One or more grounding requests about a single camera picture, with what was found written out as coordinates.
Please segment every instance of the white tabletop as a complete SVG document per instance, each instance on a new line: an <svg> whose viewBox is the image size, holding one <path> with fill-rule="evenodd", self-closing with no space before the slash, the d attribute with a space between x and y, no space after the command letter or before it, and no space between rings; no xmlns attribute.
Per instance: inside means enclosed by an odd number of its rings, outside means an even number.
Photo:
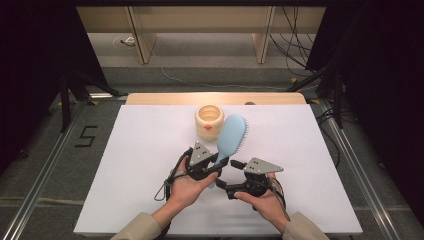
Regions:
<svg viewBox="0 0 424 240"><path fill-rule="evenodd" d="M180 155L199 140L213 152L215 142L199 139L194 114L199 106L122 106L74 232L113 234L139 212L163 202L156 192ZM284 167L277 173L287 212L302 212L326 233L358 234L362 229L309 105L223 105L249 124L243 147L231 159L252 157ZM242 183L243 171L228 165L221 179ZM192 236L267 236L277 230L252 207L228 200L224 190L207 188L181 212L168 233Z"/></svg>

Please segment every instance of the sleeve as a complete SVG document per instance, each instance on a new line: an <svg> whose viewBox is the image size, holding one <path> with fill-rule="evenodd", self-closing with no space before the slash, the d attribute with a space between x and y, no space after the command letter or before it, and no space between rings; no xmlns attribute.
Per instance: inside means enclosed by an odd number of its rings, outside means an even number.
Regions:
<svg viewBox="0 0 424 240"><path fill-rule="evenodd" d="M300 212L291 216L283 234L284 240L328 240L328 237Z"/></svg>
<svg viewBox="0 0 424 240"><path fill-rule="evenodd" d="M111 240L151 240L161 232L159 223L150 214L142 212Z"/></svg>

